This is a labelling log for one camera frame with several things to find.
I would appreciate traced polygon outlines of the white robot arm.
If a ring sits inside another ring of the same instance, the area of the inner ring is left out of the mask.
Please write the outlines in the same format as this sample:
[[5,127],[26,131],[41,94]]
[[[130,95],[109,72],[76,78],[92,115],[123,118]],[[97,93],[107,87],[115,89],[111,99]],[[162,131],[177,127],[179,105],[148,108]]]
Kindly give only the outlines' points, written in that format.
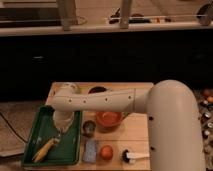
[[176,80],[153,87],[80,94],[63,84],[52,97],[53,120],[63,128],[73,111],[145,113],[151,171],[206,171],[199,110],[193,92]]

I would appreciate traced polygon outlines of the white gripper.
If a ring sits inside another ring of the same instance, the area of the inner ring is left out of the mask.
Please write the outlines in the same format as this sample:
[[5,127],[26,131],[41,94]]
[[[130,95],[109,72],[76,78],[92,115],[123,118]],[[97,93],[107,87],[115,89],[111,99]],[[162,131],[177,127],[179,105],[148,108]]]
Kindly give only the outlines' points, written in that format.
[[74,121],[73,112],[55,111],[53,114],[53,122],[56,129],[61,133],[66,133]]

